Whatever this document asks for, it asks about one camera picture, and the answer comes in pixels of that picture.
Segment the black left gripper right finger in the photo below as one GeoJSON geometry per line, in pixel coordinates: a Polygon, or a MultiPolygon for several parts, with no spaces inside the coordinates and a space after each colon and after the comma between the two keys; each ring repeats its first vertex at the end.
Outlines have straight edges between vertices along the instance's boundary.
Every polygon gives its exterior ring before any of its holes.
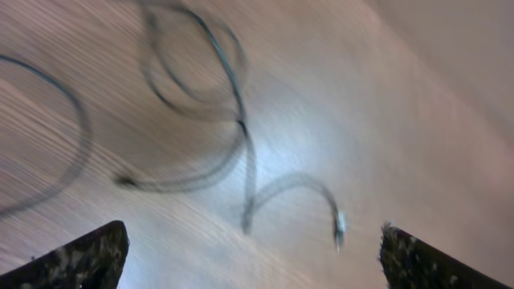
{"type": "Polygon", "coordinates": [[[381,232],[378,259],[390,289],[508,289],[389,222],[381,232]]]}

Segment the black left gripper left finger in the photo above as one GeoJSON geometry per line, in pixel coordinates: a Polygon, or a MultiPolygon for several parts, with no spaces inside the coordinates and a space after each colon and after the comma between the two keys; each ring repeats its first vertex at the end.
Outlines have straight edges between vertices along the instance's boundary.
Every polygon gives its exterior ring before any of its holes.
{"type": "Polygon", "coordinates": [[[2,288],[116,289],[129,252],[115,220],[1,275],[2,288]]]}

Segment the black cable silver plug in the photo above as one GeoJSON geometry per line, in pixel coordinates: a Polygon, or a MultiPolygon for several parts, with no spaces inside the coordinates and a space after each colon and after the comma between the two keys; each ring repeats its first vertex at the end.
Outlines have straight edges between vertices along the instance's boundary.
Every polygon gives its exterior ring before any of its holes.
{"type": "Polygon", "coordinates": [[[91,118],[84,103],[78,96],[72,93],[70,89],[63,86],[52,75],[47,74],[45,71],[42,71],[39,68],[30,65],[29,63],[23,62],[22,60],[13,58],[9,55],[1,54],[1,61],[14,64],[26,71],[29,71],[31,74],[36,75],[41,80],[53,86],[61,94],[63,94],[69,100],[75,110],[76,120],[79,127],[77,149],[73,155],[73,158],[71,159],[71,164],[68,166],[65,173],[58,179],[58,181],[51,183],[47,188],[37,192],[35,196],[23,199],[12,206],[2,208],[1,219],[3,219],[23,212],[24,210],[31,209],[34,206],[37,206],[41,203],[44,203],[45,201],[52,199],[53,197],[58,196],[75,182],[81,176],[92,154],[93,129],[91,118]]]}

